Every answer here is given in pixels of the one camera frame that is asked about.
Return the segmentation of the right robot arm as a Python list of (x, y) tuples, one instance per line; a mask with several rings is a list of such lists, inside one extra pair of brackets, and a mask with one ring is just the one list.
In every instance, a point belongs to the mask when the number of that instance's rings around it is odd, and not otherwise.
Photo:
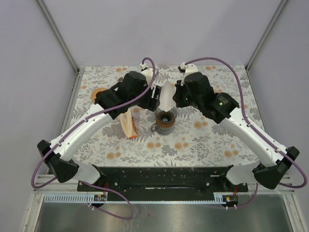
[(299, 155), (298, 149), (268, 144), (267, 141), (273, 139), (243, 117), (239, 103), (229, 94), (215, 93), (202, 73), (192, 73), (178, 80), (175, 87), (173, 100), (178, 108), (198, 109), (203, 116), (232, 132), (258, 157), (256, 163), (230, 167), (220, 178), (220, 187), (231, 191), (238, 184), (257, 182), (267, 189), (275, 189), (291, 167), (290, 161)]

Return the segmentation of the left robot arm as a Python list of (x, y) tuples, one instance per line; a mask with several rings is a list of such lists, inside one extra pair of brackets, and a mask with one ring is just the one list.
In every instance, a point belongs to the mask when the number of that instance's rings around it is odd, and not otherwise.
[(161, 92), (160, 86), (152, 86), (155, 75), (156, 71), (152, 68), (126, 73), (121, 82), (99, 91), (87, 112), (64, 133), (50, 142), (41, 140), (37, 144), (44, 163), (58, 182), (76, 179), (88, 182), (94, 191), (103, 189), (105, 180), (98, 168), (73, 161), (73, 156), (95, 132), (130, 107), (155, 111)]

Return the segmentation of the clear glass dripper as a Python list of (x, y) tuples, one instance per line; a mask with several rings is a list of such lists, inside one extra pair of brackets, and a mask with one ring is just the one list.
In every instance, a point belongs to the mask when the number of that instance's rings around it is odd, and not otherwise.
[(171, 108), (168, 111), (157, 109), (154, 115), (157, 122), (168, 124), (171, 122), (175, 122), (175, 119), (178, 116), (178, 111), (175, 107)]

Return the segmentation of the white paper coffee filter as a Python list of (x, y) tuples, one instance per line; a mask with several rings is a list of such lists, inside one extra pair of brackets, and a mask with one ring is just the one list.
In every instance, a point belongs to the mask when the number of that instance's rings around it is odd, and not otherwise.
[(168, 112), (173, 107), (176, 106), (173, 96), (175, 94), (175, 86), (170, 82), (166, 81), (161, 88), (161, 93), (159, 97), (160, 105), (159, 109)]

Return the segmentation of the coffee filter paper pack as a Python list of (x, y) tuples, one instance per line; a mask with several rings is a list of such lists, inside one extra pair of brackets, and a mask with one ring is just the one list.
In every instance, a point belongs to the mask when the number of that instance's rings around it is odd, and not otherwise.
[(131, 109), (129, 108), (125, 113), (122, 113), (119, 116), (119, 119), (125, 136), (128, 139), (136, 138), (138, 136), (138, 132), (131, 113)]

